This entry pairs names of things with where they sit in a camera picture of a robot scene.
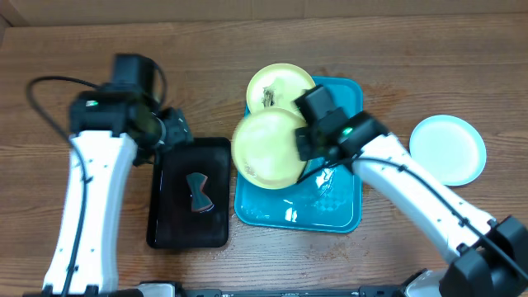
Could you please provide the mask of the teal plastic tray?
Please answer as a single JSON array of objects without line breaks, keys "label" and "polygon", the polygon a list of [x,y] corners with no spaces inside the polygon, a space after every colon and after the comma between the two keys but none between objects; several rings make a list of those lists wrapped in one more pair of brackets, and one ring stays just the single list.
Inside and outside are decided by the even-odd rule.
[{"label": "teal plastic tray", "polygon": [[[327,88],[348,115],[362,109],[361,88],[345,78],[312,78]],[[280,190],[253,185],[238,172],[234,208],[246,224],[330,233],[350,233],[361,220],[362,184],[344,167],[306,162],[297,182]]]}]

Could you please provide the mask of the green orange scrub sponge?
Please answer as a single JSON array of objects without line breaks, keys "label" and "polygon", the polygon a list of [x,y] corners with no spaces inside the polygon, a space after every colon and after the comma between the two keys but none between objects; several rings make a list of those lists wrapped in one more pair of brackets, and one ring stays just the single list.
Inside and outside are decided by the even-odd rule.
[{"label": "green orange scrub sponge", "polygon": [[210,211],[214,207],[212,200],[204,193],[207,180],[208,177],[199,172],[193,172],[186,176],[187,184],[191,190],[191,211],[194,213]]}]

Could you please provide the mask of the yellow-green plate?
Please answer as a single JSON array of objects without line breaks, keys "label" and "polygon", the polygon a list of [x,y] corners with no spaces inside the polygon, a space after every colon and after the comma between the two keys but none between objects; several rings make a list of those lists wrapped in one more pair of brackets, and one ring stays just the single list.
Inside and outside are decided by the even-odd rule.
[{"label": "yellow-green plate", "polygon": [[306,122],[280,107],[267,107],[242,119],[232,138],[232,158],[255,186],[280,190],[294,185],[306,162],[299,157],[295,131]]},{"label": "yellow-green plate", "polygon": [[302,117],[295,100],[316,87],[312,77],[293,64],[270,64],[253,75],[246,91],[251,113],[279,107]]}]

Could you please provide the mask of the light blue plate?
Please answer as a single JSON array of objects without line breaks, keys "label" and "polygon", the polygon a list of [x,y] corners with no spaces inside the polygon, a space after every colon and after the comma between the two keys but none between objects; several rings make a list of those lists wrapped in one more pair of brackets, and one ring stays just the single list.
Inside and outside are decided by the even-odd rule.
[{"label": "light blue plate", "polygon": [[453,115],[434,115],[421,121],[411,133],[409,150],[417,163],[446,186],[469,184],[487,162],[480,133]]}]

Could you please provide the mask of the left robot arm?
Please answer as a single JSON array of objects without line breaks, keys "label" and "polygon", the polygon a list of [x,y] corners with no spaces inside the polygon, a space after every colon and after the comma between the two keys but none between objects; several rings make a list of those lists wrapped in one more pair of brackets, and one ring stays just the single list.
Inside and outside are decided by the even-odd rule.
[{"label": "left robot arm", "polygon": [[125,185],[133,166],[158,162],[193,137],[183,113],[163,108],[154,80],[161,68],[140,54],[117,54],[111,80],[89,83],[69,109],[68,189],[59,238],[42,296],[112,296]]}]

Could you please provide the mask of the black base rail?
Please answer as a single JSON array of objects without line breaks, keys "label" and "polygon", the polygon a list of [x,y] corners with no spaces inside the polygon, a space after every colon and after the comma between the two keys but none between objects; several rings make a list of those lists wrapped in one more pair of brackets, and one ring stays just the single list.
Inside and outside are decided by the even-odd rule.
[{"label": "black base rail", "polygon": [[184,289],[181,284],[146,282],[137,286],[147,297],[404,297],[400,285],[363,285],[358,289],[324,290],[235,290]]}]

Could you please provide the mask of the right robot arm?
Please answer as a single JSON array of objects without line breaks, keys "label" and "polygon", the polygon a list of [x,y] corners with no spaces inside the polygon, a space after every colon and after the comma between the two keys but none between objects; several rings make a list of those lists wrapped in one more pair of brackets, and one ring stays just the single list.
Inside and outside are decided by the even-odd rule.
[{"label": "right robot arm", "polygon": [[527,290],[527,228],[497,222],[412,160],[398,137],[365,111],[348,116],[322,85],[295,99],[301,160],[328,158],[392,201],[436,246],[444,271],[424,270],[397,296],[519,296]]}]

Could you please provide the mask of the black plastic tray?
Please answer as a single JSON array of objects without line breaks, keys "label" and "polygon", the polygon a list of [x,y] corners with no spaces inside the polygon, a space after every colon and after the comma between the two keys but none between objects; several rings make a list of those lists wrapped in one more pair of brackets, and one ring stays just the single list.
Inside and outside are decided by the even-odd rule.
[{"label": "black plastic tray", "polygon": [[[191,211],[186,176],[208,177],[204,193],[210,211]],[[229,237],[230,141],[223,137],[196,138],[165,154],[154,166],[146,241],[151,248],[219,248]]]}]

